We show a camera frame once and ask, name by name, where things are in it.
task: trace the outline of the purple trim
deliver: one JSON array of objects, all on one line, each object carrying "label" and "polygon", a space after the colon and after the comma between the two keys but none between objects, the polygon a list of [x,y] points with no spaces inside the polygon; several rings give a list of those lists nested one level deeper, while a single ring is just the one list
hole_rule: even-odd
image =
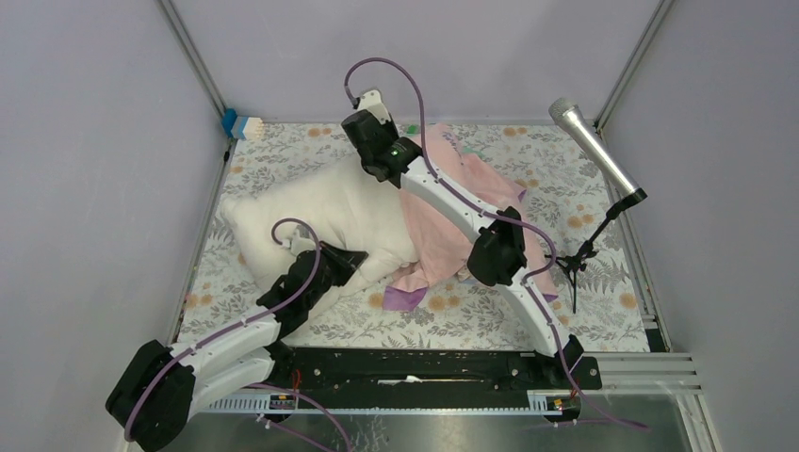
[{"label": "purple trim", "polygon": [[386,287],[383,293],[383,309],[386,311],[413,311],[427,294],[427,287],[405,292],[396,287]]}]

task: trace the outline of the pink fabric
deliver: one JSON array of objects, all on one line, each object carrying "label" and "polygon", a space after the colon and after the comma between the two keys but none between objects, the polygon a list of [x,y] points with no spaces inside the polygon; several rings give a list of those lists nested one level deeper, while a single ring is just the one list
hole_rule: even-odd
[{"label": "pink fabric", "polygon": [[[527,221],[519,202],[524,189],[519,184],[497,173],[475,154],[462,154],[460,142],[446,125],[436,124],[426,129],[428,155],[448,178],[498,208],[512,206],[522,213],[522,220]],[[400,190],[399,201],[419,261],[395,272],[391,286],[413,293],[456,274],[465,265],[472,247],[455,225],[419,197]],[[546,259],[535,234],[525,230],[524,237],[527,267],[544,266]],[[533,279],[548,299],[557,297],[549,272]]]}]

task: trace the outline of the floral pattern fabric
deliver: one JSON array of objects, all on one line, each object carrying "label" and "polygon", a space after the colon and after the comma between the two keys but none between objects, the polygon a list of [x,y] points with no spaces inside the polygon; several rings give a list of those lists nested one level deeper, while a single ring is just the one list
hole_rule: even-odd
[{"label": "floral pattern fabric", "polygon": [[[528,218],[552,237],[560,255],[577,251],[603,219],[610,204],[604,179],[557,127],[455,125],[452,130],[465,152],[527,188]],[[257,194],[353,152],[337,124],[270,124],[263,139],[238,142],[221,196]],[[555,314],[586,350],[649,351],[620,228],[612,224],[596,249],[598,255],[579,274],[576,315],[568,280],[559,268],[550,270],[559,293],[551,304]],[[261,291],[245,264],[217,212],[186,297],[180,341],[199,337],[255,303]],[[342,298],[285,341],[317,347],[531,348],[512,308],[492,289],[452,278],[403,313],[382,309],[387,283]]]}]

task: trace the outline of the white wall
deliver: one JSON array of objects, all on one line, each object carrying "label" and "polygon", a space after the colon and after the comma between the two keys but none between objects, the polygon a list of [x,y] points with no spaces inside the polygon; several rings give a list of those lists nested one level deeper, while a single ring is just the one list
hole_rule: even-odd
[{"label": "white wall", "polygon": [[224,140],[154,1],[0,5],[0,450],[111,451]]},{"label": "white wall", "polygon": [[795,448],[797,20],[795,0],[678,2],[607,131],[725,451]]},{"label": "white wall", "polygon": [[[209,71],[237,108],[274,121],[342,121],[342,83],[365,57],[405,66],[429,118],[550,121],[568,95],[593,117],[658,0],[176,0]],[[389,67],[352,80],[378,86],[392,113],[416,97]]]}]

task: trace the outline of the pillow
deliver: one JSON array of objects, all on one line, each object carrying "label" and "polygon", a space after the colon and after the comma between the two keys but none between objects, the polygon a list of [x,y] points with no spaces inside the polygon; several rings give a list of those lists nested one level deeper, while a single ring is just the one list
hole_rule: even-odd
[{"label": "pillow", "polygon": [[[224,198],[220,213],[233,231],[255,283],[264,291],[296,259],[271,238],[272,225],[279,219],[299,218],[314,229],[319,240],[345,250],[368,252],[350,281],[328,291],[309,318],[327,310],[339,296],[363,290],[418,260],[402,215],[400,191],[366,174],[357,153],[271,186],[257,197]],[[294,223],[279,226],[277,238],[288,239],[296,227]]]}]

